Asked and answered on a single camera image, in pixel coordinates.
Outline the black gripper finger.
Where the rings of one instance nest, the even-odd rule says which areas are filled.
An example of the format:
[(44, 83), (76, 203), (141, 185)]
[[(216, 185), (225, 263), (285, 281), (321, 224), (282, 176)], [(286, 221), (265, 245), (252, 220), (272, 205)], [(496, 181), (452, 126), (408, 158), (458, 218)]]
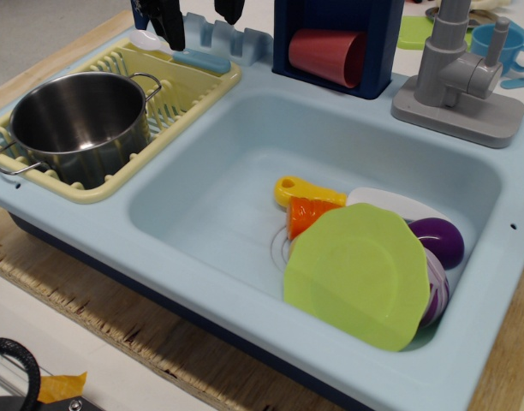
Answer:
[(152, 23), (156, 34), (163, 37), (173, 51), (185, 49), (185, 34), (179, 0), (133, 1), (134, 10)]
[(240, 20), (244, 10), (245, 0), (215, 0), (215, 11), (221, 15), (225, 21), (234, 25)]

